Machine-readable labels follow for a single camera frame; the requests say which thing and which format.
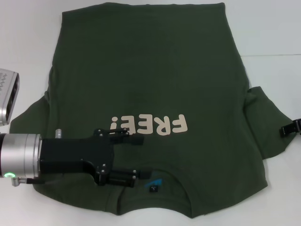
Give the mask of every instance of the white table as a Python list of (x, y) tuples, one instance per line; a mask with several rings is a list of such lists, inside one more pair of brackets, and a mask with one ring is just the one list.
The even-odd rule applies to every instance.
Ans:
[[(102, 0), (0, 1), (0, 68), (16, 71), (21, 88), (13, 118), (47, 89), (48, 72), (64, 11)], [(120, 0), (127, 4), (206, 4), (216, 0)], [(251, 85), (262, 86), (276, 106), (301, 118), (301, 1), (226, 0), (226, 14)], [(0, 128), (8, 132), (8, 126)], [(299, 226), (301, 225), (301, 138), (264, 161), (269, 187), (240, 204), (195, 219), (164, 209), (123, 216), (84, 210), (49, 199), (30, 185), (0, 179), (0, 225), (16, 226)]]

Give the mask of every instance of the fabric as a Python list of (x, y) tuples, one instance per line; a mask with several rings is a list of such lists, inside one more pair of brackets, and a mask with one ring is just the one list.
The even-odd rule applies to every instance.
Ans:
[[(143, 146), (115, 146), (115, 167), (153, 167), (134, 188), (66, 174), (34, 188), (117, 215), (149, 207), (188, 217), (235, 205), (267, 186), (262, 160), (285, 150), (291, 120), (249, 81), (225, 5), (105, 3), (63, 13), (45, 96), (11, 133), (84, 138), (129, 128)], [(45, 179), (61, 175), (44, 176)], [(150, 192), (150, 186), (158, 192)]]

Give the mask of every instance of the black clip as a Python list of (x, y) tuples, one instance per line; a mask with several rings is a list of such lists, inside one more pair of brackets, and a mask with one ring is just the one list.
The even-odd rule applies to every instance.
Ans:
[(281, 127), (279, 132), (281, 137), (286, 137), (290, 133), (294, 132), (301, 134), (301, 119), (296, 119), (291, 124)]

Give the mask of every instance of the metal cylinder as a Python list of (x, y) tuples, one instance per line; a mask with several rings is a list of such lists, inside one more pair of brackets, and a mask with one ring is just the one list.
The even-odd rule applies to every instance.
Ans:
[(41, 143), (40, 135), (6, 134), (0, 156), (2, 176), (38, 177)]

